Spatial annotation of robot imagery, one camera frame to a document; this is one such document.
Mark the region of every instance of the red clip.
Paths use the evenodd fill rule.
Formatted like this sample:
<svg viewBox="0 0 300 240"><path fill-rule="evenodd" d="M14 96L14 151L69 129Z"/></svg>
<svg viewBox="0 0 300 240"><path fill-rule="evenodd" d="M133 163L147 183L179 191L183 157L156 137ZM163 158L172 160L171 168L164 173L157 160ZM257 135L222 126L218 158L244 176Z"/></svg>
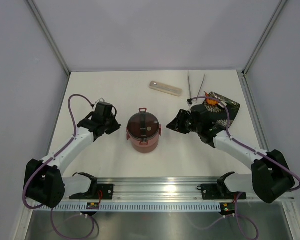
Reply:
<svg viewBox="0 0 300 240"><path fill-rule="evenodd" d="M149 142L148 141L146 141L146 142L140 141L139 145L140 146L142 146L142 145L149 145Z"/></svg>
<svg viewBox="0 0 300 240"><path fill-rule="evenodd" d="M146 107L141 107L141 108L139 108L139 112L141 113L141 112L146 112L147 111L147 108Z"/></svg>
<svg viewBox="0 0 300 240"><path fill-rule="evenodd" d="M126 130L126 139L129 140L130 139L130 134L128 132L128 127L126 127L125 130Z"/></svg>

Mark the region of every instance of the white floor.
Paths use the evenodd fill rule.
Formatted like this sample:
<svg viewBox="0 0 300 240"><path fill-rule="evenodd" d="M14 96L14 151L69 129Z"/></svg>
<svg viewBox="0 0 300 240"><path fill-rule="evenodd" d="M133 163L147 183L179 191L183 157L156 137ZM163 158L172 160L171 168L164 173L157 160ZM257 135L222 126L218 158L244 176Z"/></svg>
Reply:
<svg viewBox="0 0 300 240"><path fill-rule="evenodd" d="M253 146L258 141L247 103L235 70L190 71L192 96L196 97L204 73L201 94L216 92L240 103L241 108L230 128L231 133ZM86 172L98 178L136 177L209 177L221 176L230 171L249 173L236 159L202 143L195 133L181 134L166 125L180 109L188 109L188 71L126 71L126 72L73 72L66 90L60 116L55 129L51 151L66 141L73 133L68 111L68 98L83 94L92 102L104 98L117 110L117 120L122 127L111 135L104 135L85 149L69 166L64 177L75 172ZM183 89L176 97L149 88L151 81L158 81ZM71 106L77 122L91 111L89 104L79 97ZM157 149L142 154L126 140L129 118L139 108L147 108L162 125L162 136Z"/></svg>

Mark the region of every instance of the white wall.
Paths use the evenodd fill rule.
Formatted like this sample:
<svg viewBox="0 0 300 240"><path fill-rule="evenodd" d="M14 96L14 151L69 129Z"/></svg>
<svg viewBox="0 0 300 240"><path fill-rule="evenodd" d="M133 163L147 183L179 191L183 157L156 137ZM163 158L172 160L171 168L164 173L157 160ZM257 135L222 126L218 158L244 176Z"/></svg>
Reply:
<svg viewBox="0 0 300 240"><path fill-rule="evenodd" d="M300 175L300 0L283 10L247 80L270 147ZM300 190L295 195L300 210Z"/></svg>
<svg viewBox="0 0 300 240"><path fill-rule="evenodd" d="M71 71L243 69L279 0L35 0Z"/></svg>
<svg viewBox="0 0 300 240"><path fill-rule="evenodd" d="M67 78L23 0L0 0L0 240L13 231L25 167L45 155Z"/></svg>

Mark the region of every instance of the pink pot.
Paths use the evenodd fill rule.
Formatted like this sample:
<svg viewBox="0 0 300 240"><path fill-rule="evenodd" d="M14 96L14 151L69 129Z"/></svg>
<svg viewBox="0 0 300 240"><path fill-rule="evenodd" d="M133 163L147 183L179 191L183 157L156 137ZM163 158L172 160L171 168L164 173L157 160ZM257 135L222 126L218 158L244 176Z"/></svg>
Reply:
<svg viewBox="0 0 300 240"><path fill-rule="evenodd" d="M150 153L156 149L161 135L161 125L155 115L139 108L126 127L126 139L131 140L134 149L141 153Z"/></svg>

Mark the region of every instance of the pot lid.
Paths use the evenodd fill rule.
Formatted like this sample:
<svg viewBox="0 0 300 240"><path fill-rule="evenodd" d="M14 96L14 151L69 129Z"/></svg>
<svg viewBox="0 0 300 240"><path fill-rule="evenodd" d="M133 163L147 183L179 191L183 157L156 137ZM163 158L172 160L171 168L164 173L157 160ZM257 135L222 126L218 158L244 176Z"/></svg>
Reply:
<svg viewBox="0 0 300 240"><path fill-rule="evenodd" d="M140 108L139 113L130 118L127 130L132 137L148 139L154 137L159 132L160 124L158 119L155 115L146 111L146 108Z"/></svg>

